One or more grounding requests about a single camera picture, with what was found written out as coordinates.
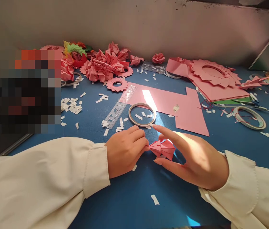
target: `fingernail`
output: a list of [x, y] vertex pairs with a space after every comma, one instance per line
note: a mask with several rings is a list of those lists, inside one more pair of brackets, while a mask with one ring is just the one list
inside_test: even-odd
[[162, 162], [158, 161], [157, 159], [154, 160], [155, 163], [162, 165]]

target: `hand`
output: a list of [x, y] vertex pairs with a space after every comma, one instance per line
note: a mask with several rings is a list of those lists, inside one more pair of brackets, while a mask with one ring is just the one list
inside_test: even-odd
[[112, 135], [107, 146], [109, 178], [118, 177], [131, 171], [143, 152], [148, 151], [149, 143], [145, 132], [132, 126]]
[[186, 159], [184, 165], [165, 158], [156, 158], [154, 162], [199, 187], [215, 191], [224, 186], [229, 176], [228, 162], [213, 146], [194, 135], [173, 132], [158, 125], [153, 128], [161, 133], [159, 140], [171, 140]]

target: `pink paper sheet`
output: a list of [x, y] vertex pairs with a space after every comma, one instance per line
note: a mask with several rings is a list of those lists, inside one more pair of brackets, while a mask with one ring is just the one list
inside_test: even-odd
[[[183, 95], [131, 82], [128, 83], [136, 86], [137, 89], [127, 104], [146, 103], [156, 111], [174, 115], [177, 128], [209, 136], [196, 90], [187, 87], [186, 95]], [[176, 104], [180, 109], [175, 113], [173, 107]]]

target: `clear tape roll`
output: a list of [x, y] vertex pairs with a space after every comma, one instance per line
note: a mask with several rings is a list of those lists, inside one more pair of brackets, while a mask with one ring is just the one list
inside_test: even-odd
[[[239, 114], [239, 110], [243, 110], [243, 111], [247, 111], [248, 113], [252, 114], [254, 118], [257, 119], [257, 121], [259, 122], [259, 126], [253, 126], [250, 123], [247, 123]], [[260, 116], [258, 113], [256, 113], [254, 110], [251, 110], [248, 107], [235, 107], [233, 109], [233, 113], [235, 116], [236, 121], [240, 121], [240, 123], [242, 123], [244, 126], [249, 127], [250, 129], [254, 129], [254, 130], [262, 130], [266, 128], [266, 122], [265, 120], [262, 118], [262, 116]]]
[[130, 121], [131, 121], [133, 124], [135, 124], [135, 125], [137, 125], [137, 126], [139, 126], [139, 127], [148, 127], [148, 126], [150, 126], [149, 123], [147, 123], [147, 124], [141, 124], [141, 123], [138, 123], [138, 122], [136, 122], [136, 121], [131, 117], [131, 114], [130, 114], [131, 110], [132, 110], [134, 107], [137, 107], [137, 106], [145, 106], [145, 107], [147, 107], [148, 109], [151, 110], [151, 112], [153, 113], [153, 120], [152, 120], [150, 123], [153, 123], [153, 122], [156, 120], [156, 112], [155, 112], [155, 111], [154, 111], [148, 104], [146, 104], [146, 103], [136, 103], [136, 104], [132, 105], [132, 106], [129, 108], [129, 110], [128, 110], [128, 116], [129, 116]]

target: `person's left hand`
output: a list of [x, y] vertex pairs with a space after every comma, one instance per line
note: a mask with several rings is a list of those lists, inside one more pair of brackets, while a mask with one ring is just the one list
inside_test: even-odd
[[106, 142], [109, 178], [118, 177], [131, 171], [149, 143], [145, 132], [132, 126], [112, 135]]

